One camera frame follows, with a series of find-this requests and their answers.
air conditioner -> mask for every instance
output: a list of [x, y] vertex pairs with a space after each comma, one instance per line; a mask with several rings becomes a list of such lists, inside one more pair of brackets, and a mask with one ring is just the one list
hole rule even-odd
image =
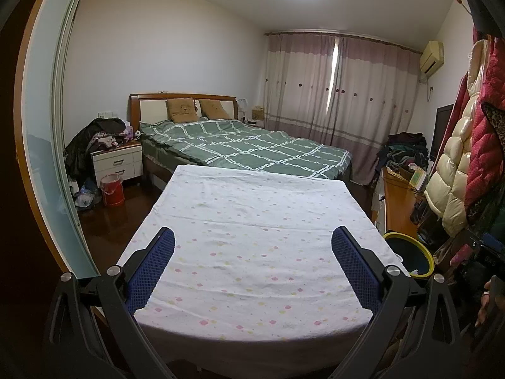
[[421, 81], [426, 81], [443, 65], [443, 43], [430, 41], [419, 59]]

metal screw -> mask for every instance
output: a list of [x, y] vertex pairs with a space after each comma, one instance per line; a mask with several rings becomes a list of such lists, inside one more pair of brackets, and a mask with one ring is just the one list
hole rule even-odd
[[443, 275], [440, 275], [439, 273], [436, 273], [435, 276], [433, 277], [433, 279], [438, 283], [445, 282], [445, 278], [443, 277]]
[[70, 272], [65, 272], [62, 276], [60, 276], [61, 282], [68, 282], [72, 279], [72, 274]]
[[121, 272], [121, 268], [117, 265], [113, 265], [107, 270], [107, 275], [116, 276], [119, 274], [119, 272]]
[[391, 265], [387, 267], [387, 273], [391, 276], [398, 276], [400, 275], [400, 269], [394, 265]]

pillow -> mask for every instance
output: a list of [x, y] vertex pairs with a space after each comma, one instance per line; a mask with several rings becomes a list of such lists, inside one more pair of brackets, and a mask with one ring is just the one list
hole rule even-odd
[[218, 99], [201, 99], [201, 114], [209, 120], [233, 120], [226, 111], [224, 111], [221, 101]]
[[170, 98], [167, 100], [168, 119], [175, 123], [196, 122], [198, 115], [193, 98]]

human hand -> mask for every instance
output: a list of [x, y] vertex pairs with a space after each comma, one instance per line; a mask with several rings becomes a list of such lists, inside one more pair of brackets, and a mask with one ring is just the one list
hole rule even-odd
[[[477, 321], [475, 322], [475, 327], [478, 328], [480, 325], [484, 323], [486, 320], [486, 312], [487, 312], [487, 307], [489, 305], [489, 290], [491, 289], [491, 281], [486, 282], [484, 285], [484, 289], [486, 292], [483, 293], [481, 299], [480, 299], [480, 309], [479, 312], [477, 313]], [[497, 296], [494, 301], [496, 302], [496, 306], [498, 306], [498, 309], [505, 311], [505, 297], [503, 296]]]

cream puffer jacket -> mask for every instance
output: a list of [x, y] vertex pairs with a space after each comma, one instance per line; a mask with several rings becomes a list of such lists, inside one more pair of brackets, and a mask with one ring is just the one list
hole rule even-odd
[[442, 226], [450, 237], [455, 237], [466, 226], [465, 191], [473, 117], [489, 59], [488, 41], [477, 41], [469, 57], [467, 86], [470, 99], [424, 191], [431, 210], [442, 218]]

